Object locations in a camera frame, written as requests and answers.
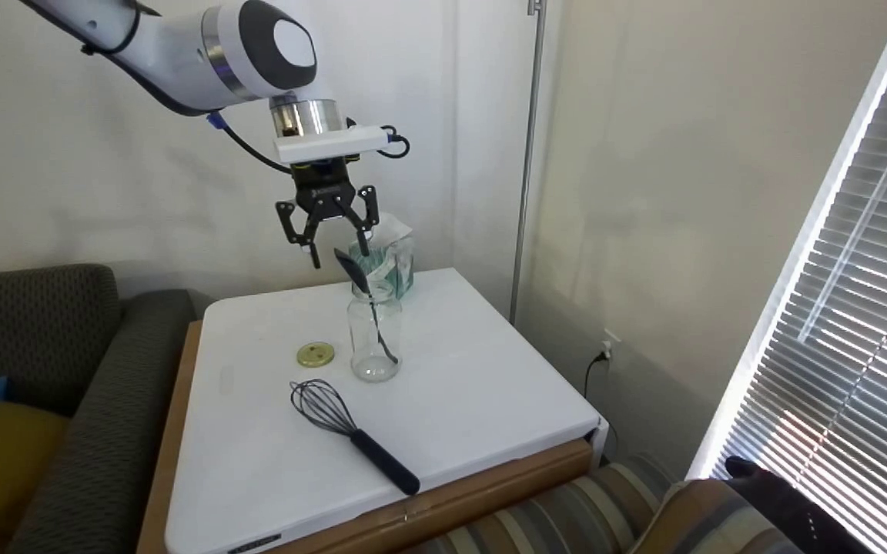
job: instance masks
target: black whisk handle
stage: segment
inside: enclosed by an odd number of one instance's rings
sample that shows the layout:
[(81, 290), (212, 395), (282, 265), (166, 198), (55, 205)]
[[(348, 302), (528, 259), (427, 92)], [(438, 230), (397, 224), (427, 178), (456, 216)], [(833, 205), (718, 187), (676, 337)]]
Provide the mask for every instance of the black whisk handle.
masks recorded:
[(407, 465), (384, 453), (367, 432), (352, 432), (348, 437), (396, 487), (402, 487), (402, 492), (418, 492), (415, 475), (410, 475)]

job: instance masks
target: gray couch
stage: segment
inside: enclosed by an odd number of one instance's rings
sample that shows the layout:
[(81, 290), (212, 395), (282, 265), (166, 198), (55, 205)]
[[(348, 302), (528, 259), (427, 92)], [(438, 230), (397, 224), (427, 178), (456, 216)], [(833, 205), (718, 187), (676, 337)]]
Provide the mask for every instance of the gray couch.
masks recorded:
[(0, 273), (11, 401), (71, 416), (11, 552), (136, 552), (187, 294), (121, 300), (103, 265)]

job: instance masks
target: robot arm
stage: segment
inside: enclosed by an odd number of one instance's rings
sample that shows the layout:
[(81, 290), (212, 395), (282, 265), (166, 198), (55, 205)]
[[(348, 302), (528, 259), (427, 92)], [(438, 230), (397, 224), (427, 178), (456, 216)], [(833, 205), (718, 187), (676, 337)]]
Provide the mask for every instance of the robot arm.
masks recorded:
[[(83, 52), (108, 56), (169, 111), (209, 113), (251, 155), (255, 152), (215, 111), (272, 98), (278, 155), (286, 165), (255, 157), (296, 183), (296, 200), (278, 204), (286, 241), (309, 247), (321, 268), (315, 233), (324, 218), (346, 218), (367, 254), (367, 230), (378, 224), (378, 200), (373, 185), (354, 191), (346, 162), (360, 152), (384, 155), (390, 143), (402, 143), (407, 155), (410, 143), (396, 126), (348, 126), (329, 98), (294, 96), (318, 77), (318, 49), (306, 26), (266, 0), (212, 5), (185, 18), (160, 18), (136, 0), (22, 2), (83, 40)], [(354, 198), (364, 200), (364, 216), (352, 211)], [(294, 224), (296, 211), (306, 213), (306, 230)]]

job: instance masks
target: window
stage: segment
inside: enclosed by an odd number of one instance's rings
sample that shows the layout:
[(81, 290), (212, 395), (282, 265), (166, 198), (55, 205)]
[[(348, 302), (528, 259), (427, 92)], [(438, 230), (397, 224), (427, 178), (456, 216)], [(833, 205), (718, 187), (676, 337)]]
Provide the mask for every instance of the window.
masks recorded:
[(887, 56), (689, 476), (730, 453), (887, 552)]

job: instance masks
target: white tabletop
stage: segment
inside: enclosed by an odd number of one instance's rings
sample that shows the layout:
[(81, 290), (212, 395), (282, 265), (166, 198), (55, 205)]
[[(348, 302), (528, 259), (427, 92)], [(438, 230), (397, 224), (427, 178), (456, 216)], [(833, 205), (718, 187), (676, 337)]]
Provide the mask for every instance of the white tabletop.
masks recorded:
[[(346, 437), (289, 408), (289, 382), (327, 378), (354, 421), (421, 490), (562, 447), (605, 420), (456, 271), (415, 273), (404, 300), (402, 373), (367, 384), (348, 371), (346, 282), (215, 302), (204, 316), (169, 552), (285, 544), (404, 498)], [(309, 343), (327, 371), (296, 367)]]

